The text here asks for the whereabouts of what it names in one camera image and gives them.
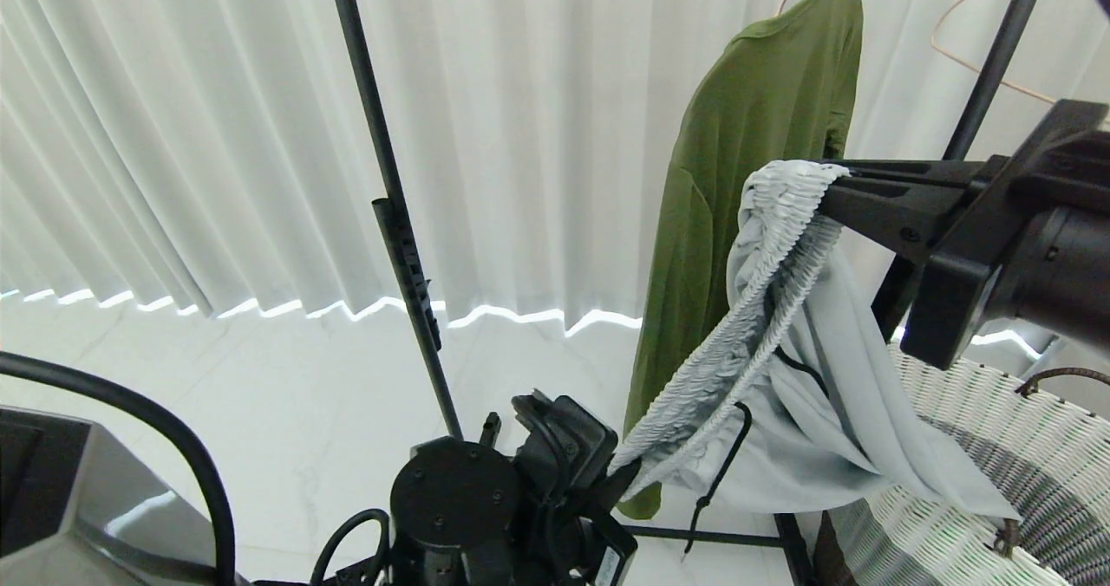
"white curtain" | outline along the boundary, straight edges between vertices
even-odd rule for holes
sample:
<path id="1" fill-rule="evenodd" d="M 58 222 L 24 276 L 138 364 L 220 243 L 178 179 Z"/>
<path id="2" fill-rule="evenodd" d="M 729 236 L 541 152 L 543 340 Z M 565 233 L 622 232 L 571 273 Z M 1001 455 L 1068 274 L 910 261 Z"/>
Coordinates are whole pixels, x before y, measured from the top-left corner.
<path id="1" fill-rule="evenodd" d="M 975 81 L 929 49 L 956 0 L 864 0 L 849 156 L 944 150 Z M 1008 0 L 941 33 L 981 61 Z M 778 0 L 360 0 L 432 292 L 452 316 L 640 312 L 695 85 Z M 0 286 L 223 313 L 397 291 L 332 0 L 0 0 Z M 1040 0 L 1010 68 L 1110 100 L 1093 0 Z M 972 156 L 1047 107 L 999 92 Z M 882 251 L 849 250 L 865 285 Z"/>

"floor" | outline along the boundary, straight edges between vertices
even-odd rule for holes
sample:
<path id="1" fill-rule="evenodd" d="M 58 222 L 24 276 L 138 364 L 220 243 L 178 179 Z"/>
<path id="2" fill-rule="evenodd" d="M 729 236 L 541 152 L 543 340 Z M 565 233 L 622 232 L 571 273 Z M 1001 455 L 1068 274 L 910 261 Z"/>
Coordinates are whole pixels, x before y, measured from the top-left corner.
<path id="1" fill-rule="evenodd" d="M 516 324 L 487 316 L 444 330 L 443 364 L 464 432 L 486 413 L 505 421 L 498 447 L 524 438 L 509 397 L 539 388 L 568 394 L 619 427 L 637 332 L 598 323 L 566 337 L 559 322 Z M 225 320 L 180 316 L 170 306 L 98 306 L 57 299 L 0 302 L 0 346 L 111 378 L 167 405 L 208 445 L 231 497 L 239 570 L 249 579 L 306 580 L 331 532 L 365 507 L 387 507 L 408 448 L 444 426 L 407 317 L 385 306 L 359 322 L 256 312 Z M 0 377 L 0 402 L 92 418 L 203 511 L 191 474 L 170 444 L 142 424 L 78 396 Z M 667 491 L 655 524 L 684 527 L 694 497 Z M 774 535 L 773 519 L 714 502 L 705 529 Z M 356 532 L 333 567 L 371 553 Z M 640 540 L 627 586 L 787 585 L 779 549 Z"/>

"clothing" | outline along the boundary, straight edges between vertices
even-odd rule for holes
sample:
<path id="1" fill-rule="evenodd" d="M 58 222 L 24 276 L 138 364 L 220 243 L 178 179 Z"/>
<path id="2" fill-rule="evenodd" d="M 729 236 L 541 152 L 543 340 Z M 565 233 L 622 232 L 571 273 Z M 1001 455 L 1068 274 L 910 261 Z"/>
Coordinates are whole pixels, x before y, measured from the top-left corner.
<path id="1" fill-rule="evenodd" d="M 860 0 L 801 0 L 733 38 L 698 85 L 667 170 L 626 433 L 728 311 L 725 262 L 750 172 L 842 154 L 861 33 Z M 656 486 L 620 511 L 658 507 Z"/>
<path id="2" fill-rule="evenodd" d="M 834 251 L 840 225 L 815 214 L 846 172 L 793 160 L 747 180 L 727 265 L 733 306 L 614 455 L 613 468 L 643 458 L 629 496 L 667 479 L 713 485 L 740 509 L 797 513 L 897 483 L 999 524 L 1021 518 L 955 440 L 914 412 Z M 738 464 L 718 479 L 730 452 Z"/>

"white woven basket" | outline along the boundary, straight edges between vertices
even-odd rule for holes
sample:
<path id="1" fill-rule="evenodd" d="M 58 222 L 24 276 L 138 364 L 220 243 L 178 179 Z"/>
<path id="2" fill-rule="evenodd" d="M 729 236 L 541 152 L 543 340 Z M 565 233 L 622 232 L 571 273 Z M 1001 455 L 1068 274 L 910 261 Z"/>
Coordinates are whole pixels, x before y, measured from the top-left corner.
<path id="1" fill-rule="evenodd" d="M 1110 585 L 1110 423 L 960 361 L 947 372 L 891 350 L 918 415 L 955 436 L 1025 518 L 1010 558 L 985 519 L 895 487 L 829 511 L 826 584 Z"/>

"clothes rack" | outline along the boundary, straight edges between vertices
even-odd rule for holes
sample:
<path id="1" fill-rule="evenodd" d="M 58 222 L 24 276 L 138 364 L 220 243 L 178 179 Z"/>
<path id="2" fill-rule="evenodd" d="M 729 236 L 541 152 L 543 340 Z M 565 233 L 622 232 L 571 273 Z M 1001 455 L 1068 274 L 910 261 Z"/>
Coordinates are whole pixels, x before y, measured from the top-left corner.
<path id="1" fill-rule="evenodd" d="M 1036 2 L 1037 0 L 1010 0 L 995 42 L 991 44 L 987 62 L 978 81 L 976 81 L 948 150 L 945 152 L 945 159 L 963 159 L 963 155 L 967 155 L 968 148 L 975 140 L 976 132 L 987 114 L 987 109 L 993 101 L 995 93 L 998 91 L 1007 65 L 1013 57 L 1015 49 Z M 357 1 L 335 0 L 335 6 L 359 87 L 363 111 L 366 115 L 366 124 L 374 142 L 379 169 L 385 184 L 386 198 L 374 200 L 374 212 L 447 432 L 451 436 L 462 440 L 463 432 L 458 414 L 455 411 L 455 404 L 451 397 L 447 380 L 440 361 L 438 351 L 442 348 L 442 341 L 438 324 L 432 311 L 427 279 L 424 277 L 424 271 L 421 266 L 416 239 L 413 234 L 407 203 L 401 186 L 397 163 L 393 154 L 393 144 L 390 141 L 377 83 L 374 79 Z M 912 263 L 900 263 L 900 261 L 902 260 L 896 260 L 892 263 L 871 305 L 887 340 L 890 339 L 895 326 L 901 321 L 901 316 L 912 299 L 916 269 Z M 794 583 L 796 585 L 816 584 L 813 565 L 806 552 L 806 543 L 801 538 L 795 516 L 791 514 L 775 515 L 775 525 L 778 529 L 778 536 L 700 531 L 690 533 L 685 529 L 647 526 L 628 526 L 627 531 L 637 537 L 682 540 L 693 538 L 725 545 L 780 547 L 786 556 Z"/>

